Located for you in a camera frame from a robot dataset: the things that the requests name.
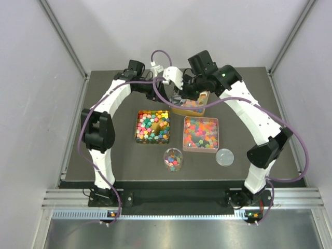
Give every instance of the round glass dish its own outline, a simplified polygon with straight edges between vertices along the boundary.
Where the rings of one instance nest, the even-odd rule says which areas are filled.
[[[216,153],[216,160],[221,166],[228,167],[234,162],[234,154],[229,149],[220,149]]]
[[[179,171],[183,165],[182,152],[177,148],[167,149],[164,153],[164,164],[168,171]]]

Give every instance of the petri dish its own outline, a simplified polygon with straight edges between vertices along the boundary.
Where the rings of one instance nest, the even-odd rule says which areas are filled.
[[[234,162],[234,154],[229,149],[220,149],[216,153],[216,160],[221,166],[228,167]]]
[[[164,153],[164,164],[168,171],[177,172],[183,165],[182,152],[177,148],[169,148]]]

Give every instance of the purple cable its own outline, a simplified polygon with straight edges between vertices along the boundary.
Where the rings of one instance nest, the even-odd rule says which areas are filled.
[[[154,91],[156,93],[156,95],[158,96],[158,98],[160,98],[165,104],[168,104],[171,107],[177,108],[177,109],[182,109],[182,110],[198,110],[198,109],[205,109],[211,106],[214,106],[216,104],[219,103],[223,103],[225,101],[228,100],[239,100],[239,101],[244,101],[247,102],[249,104],[251,104],[250,100],[244,99],[244,98],[240,98],[240,97],[228,97],[228,98],[224,98],[222,100],[217,100],[215,102],[212,102],[210,104],[207,105],[203,105],[203,106],[199,106],[199,107],[183,107],[183,106],[178,106],[178,105],[174,105],[171,102],[167,101],[159,92],[158,92],[158,88],[157,88],[157,82],[163,80],[163,77],[157,76],[153,79],[153,88]],[[309,167],[309,153],[308,153],[308,149],[303,141],[303,139],[301,138],[300,134],[289,124],[287,124],[284,120],[282,120],[281,118],[277,117],[275,114],[269,112],[268,110],[265,110],[263,107],[259,106],[259,105],[254,105],[256,108],[258,108],[259,110],[261,110],[262,112],[266,113],[267,115],[269,115],[273,120],[275,120],[276,122],[278,122],[281,125],[284,125],[286,127],[288,127],[293,134],[295,135],[295,137],[297,137],[298,141],[300,142],[301,146],[303,147],[303,150],[305,152],[305,157],[306,157],[306,163],[305,163],[305,168],[303,170],[303,172],[296,178],[293,179],[277,179],[277,178],[273,178],[273,177],[268,177],[268,179],[273,180],[275,182],[281,182],[281,183],[292,183],[292,182],[296,182],[300,179],[302,179],[305,174],[308,171],[308,167]]]
[[[260,223],[263,222],[263,220],[266,219],[266,216],[269,214],[270,210],[271,210],[271,207],[273,206],[273,201],[274,201],[274,186],[273,184],[268,180],[266,179],[266,183],[270,185],[271,189],[272,189],[272,197],[271,197],[271,202],[269,204],[269,207],[268,209],[266,210],[265,212],[265,215],[263,215],[263,217],[260,219],[260,221],[257,222],[257,225],[259,225]]]
[[[154,55],[157,52],[161,52],[161,53],[165,54],[167,56],[168,60],[170,61],[170,66],[172,66],[172,59],[171,59],[170,55],[167,52],[165,52],[164,50],[161,50],[161,49],[157,49],[157,50],[155,50],[155,51],[152,52],[152,54],[151,54],[151,62],[154,61]]]
[[[120,210],[121,210],[121,199],[120,199],[120,196],[119,196],[119,193],[118,191],[116,191],[115,187],[113,187],[113,185],[106,179],[106,177],[101,173],[100,169],[98,168],[97,165],[95,165],[91,160],[89,160],[88,158],[86,158],[82,152],[81,152],[81,143],[82,143],[82,137],[83,137],[83,134],[84,134],[84,131],[85,131],[85,128],[87,126],[87,123],[93,113],[93,111],[97,108],[97,106],[99,106],[104,100],[106,100],[114,91],[116,91],[119,87],[122,87],[124,85],[127,85],[127,84],[151,84],[152,81],[146,81],[146,82],[143,82],[143,81],[129,81],[129,82],[124,82],[118,86],[116,86],[114,89],[112,89],[108,95],[105,95],[104,97],[102,97],[91,109],[90,109],[90,112],[87,116],[87,118],[85,119],[84,121],[84,124],[82,126],[82,129],[81,129],[81,132],[79,134],[79,138],[78,138],[78,143],[77,143],[77,151],[78,153],[81,155],[81,157],[83,157],[85,160],[87,160],[99,173],[100,177],[110,186],[111,190],[113,190],[113,192],[115,193],[117,199],[118,199],[118,203],[119,203],[119,206],[118,206],[118,212],[116,214],[116,216],[114,217],[114,220],[112,220],[111,223],[109,223],[110,225],[112,223],[114,223],[117,218],[120,216]]]

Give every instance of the purple wire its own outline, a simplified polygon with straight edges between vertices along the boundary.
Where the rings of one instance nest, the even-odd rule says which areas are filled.
[[[270,210],[271,210],[271,208],[272,208],[272,206],[273,206],[273,201],[274,201],[274,186],[273,186],[273,184],[272,184],[268,179],[266,179],[266,183],[269,184],[270,187],[271,187],[271,189],[272,189],[271,202],[270,202],[270,204],[269,204],[268,209],[267,209],[266,212],[265,212],[265,215],[263,215],[263,217],[260,219],[260,221],[257,222],[257,225],[259,225],[260,223],[263,222],[263,220],[266,219],[266,216],[269,214],[269,212],[270,212]]]
[[[83,134],[84,134],[84,131],[85,131],[85,128],[87,126],[87,123],[93,113],[93,111],[97,108],[97,106],[99,106],[104,100],[106,100],[114,91],[116,91],[119,87],[122,87],[124,85],[127,85],[127,84],[151,84],[152,81],[146,81],[146,82],[143,82],[143,81],[129,81],[129,82],[124,82],[118,86],[116,86],[114,89],[112,89],[107,95],[105,95],[104,97],[102,97],[91,109],[90,109],[90,112],[88,114],[88,116],[86,117],[85,121],[84,121],[84,124],[82,126],[82,129],[81,129],[81,132],[79,134],[79,138],[78,138],[78,143],[77,143],[77,151],[78,153],[81,155],[81,157],[83,157],[85,160],[87,160],[99,173],[100,177],[110,186],[111,190],[113,190],[113,192],[115,193],[117,199],[118,199],[118,203],[119,203],[119,206],[118,206],[118,212],[116,214],[116,216],[114,217],[114,219],[112,220],[112,222],[110,222],[109,224],[111,225],[112,223],[114,223],[117,218],[120,216],[120,210],[121,210],[121,199],[120,199],[120,195],[118,193],[118,191],[115,189],[115,187],[113,187],[113,185],[106,179],[106,177],[102,174],[102,172],[100,171],[100,169],[98,168],[97,165],[95,165],[91,160],[89,160],[88,158],[86,158],[82,152],[81,152],[81,143],[82,143],[82,137],[83,137]]]
[[[157,50],[155,50],[155,51],[152,52],[152,54],[151,54],[151,62],[154,61],[154,55],[157,52],[161,52],[161,53],[165,54],[167,56],[168,60],[170,61],[170,66],[172,66],[172,59],[171,59],[170,55],[167,52],[165,52],[164,50],[161,50],[161,49],[157,49]]]
[[[160,98],[165,104],[168,104],[169,106],[171,107],[174,107],[174,108],[177,108],[177,109],[182,109],[182,110],[198,110],[198,109],[205,109],[205,108],[208,108],[208,107],[211,107],[211,106],[214,106],[216,104],[219,104],[219,103],[223,103],[225,101],[228,101],[228,100],[239,100],[239,101],[244,101],[244,102],[247,102],[249,104],[251,104],[251,101],[250,100],[247,100],[247,99],[244,99],[244,98],[240,98],[240,97],[228,97],[228,98],[224,98],[222,100],[217,100],[217,101],[214,101],[210,104],[207,104],[207,105],[203,105],[203,106],[198,106],[198,107],[183,107],[183,106],[178,106],[178,105],[174,105],[172,104],[171,102],[167,101],[159,92],[158,92],[158,88],[157,88],[157,81],[161,81],[163,80],[163,77],[160,77],[160,76],[157,76],[153,79],[153,88],[154,88],[154,91],[156,93],[156,95],[158,96],[158,98]],[[303,141],[303,139],[301,138],[300,134],[292,127],[290,126],[289,124],[287,124],[284,120],[282,120],[281,118],[277,117],[275,114],[269,112],[268,110],[264,109],[263,107],[259,106],[259,105],[256,105],[254,104],[254,106],[256,108],[258,108],[259,110],[261,110],[262,112],[266,113],[267,115],[269,115],[273,120],[275,120],[276,122],[278,122],[279,124],[282,124],[286,127],[288,127],[292,132],[293,134],[295,135],[295,137],[298,139],[298,141],[300,142],[301,146],[303,147],[303,150],[305,152],[305,158],[306,158],[306,163],[305,163],[305,167],[303,169],[303,172],[296,178],[293,178],[293,179],[277,179],[277,178],[273,178],[273,177],[268,177],[268,179],[272,180],[272,181],[275,181],[275,182],[281,182],[281,183],[292,183],[292,182],[296,182],[300,179],[302,179],[305,174],[307,173],[308,171],[308,167],[309,167],[309,153],[308,153],[308,149]]]

